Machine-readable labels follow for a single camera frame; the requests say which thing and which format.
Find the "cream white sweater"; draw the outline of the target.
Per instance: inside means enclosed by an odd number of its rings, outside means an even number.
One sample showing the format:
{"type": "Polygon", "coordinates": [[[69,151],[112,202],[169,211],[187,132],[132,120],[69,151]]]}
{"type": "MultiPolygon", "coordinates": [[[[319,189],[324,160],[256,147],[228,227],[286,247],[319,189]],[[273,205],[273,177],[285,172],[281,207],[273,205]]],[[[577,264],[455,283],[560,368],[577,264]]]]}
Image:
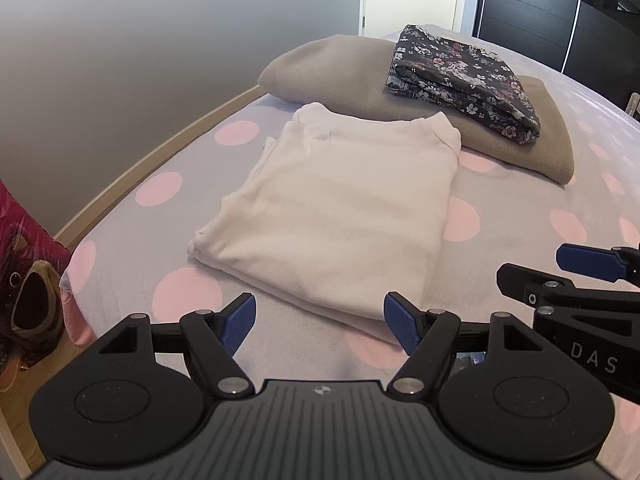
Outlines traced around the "cream white sweater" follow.
{"type": "Polygon", "coordinates": [[[267,139],[189,255],[306,311],[383,340],[389,292],[420,304],[459,166],[443,114],[374,122],[318,103],[267,139]]]}

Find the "red bear plush toy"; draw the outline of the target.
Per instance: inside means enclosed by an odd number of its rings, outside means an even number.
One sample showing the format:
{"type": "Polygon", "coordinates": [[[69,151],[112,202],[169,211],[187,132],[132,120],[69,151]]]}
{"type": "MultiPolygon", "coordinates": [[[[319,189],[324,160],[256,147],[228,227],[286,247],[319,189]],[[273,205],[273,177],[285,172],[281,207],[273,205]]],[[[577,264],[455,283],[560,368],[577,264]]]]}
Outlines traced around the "red bear plush toy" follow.
{"type": "Polygon", "coordinates": [[[1,188],[1,390],[48,356],[63,333],[58,283],[70,252],[1,188]]]}

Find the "folded black floral garment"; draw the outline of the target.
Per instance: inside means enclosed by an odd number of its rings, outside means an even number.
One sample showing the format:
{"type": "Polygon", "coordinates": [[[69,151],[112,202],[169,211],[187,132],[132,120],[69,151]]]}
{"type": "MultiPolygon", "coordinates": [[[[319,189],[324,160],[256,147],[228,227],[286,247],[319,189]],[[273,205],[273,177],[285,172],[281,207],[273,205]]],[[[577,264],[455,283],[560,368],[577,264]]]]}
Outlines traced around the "folded black floral garment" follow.
{"type": "Polygon", "coordinates": [[[498,54],[420,26],[400,32],[386,88],[395,96],[454,108],[520,145],[540,135],[532,102],[498,54]]]}

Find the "dark wardrobe with doors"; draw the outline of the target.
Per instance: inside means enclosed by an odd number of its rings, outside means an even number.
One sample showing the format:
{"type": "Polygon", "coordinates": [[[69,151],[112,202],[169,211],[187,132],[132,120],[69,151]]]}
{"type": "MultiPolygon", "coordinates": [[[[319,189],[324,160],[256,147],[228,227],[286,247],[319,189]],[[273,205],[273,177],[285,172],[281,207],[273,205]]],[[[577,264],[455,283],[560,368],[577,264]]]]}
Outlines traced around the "dark wardrobe with doors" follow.
{"type": "Polygon", "coordinates": [[[474,35],[620,108],[639,91],[639,0],[477,0],[474,35]]]}

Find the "folded tan brown garment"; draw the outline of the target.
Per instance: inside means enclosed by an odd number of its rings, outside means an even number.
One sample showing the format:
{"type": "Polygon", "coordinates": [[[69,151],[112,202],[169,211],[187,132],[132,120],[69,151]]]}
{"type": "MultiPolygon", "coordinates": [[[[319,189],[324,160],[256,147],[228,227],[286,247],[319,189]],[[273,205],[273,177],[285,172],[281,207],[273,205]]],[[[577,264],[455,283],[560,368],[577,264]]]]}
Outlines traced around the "folded tan brown garment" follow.
{"type": "Polygon", "coordinates": [[[570,182],[574,176],[570,134],[542,80],[518,77],[541,121],[538,140],[518,145],[451,107],[387,92],[394,47],[390,40],[359,36],[314,40],[275,58],[260,74],[258,84],[288,102],[318,102],[334,113],[378,122],[427,118],[442,112],[460,131],[465,148],[536,171],[559,184],[570,182]]]}

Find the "wooden bed frame edge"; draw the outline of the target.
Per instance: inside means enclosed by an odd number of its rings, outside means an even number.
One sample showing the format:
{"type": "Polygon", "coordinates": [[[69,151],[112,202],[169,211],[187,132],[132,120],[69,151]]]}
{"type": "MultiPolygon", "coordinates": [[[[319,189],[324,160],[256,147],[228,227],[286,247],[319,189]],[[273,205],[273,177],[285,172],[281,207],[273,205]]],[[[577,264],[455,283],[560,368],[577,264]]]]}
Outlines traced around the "wooden bed frame edge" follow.
{"type": "MultiPolygon", "coordinates": [[[[134,188],[204,133],[228,117],[261,98],[265,90],[255,86],[230,101],[216,107],[169,140],[150,151],[98,194],[62,227],[54,238],[74,249],[82,239],[126,197],[134,188]]],[[[28,424],[28,404],[43,383],[62,370],[81,348],[63,335],[58,346],[46,358],[16,376],[16,383],[1,393],[1,477],[25,479],[44,463],[32,430],[28,424]]]]}

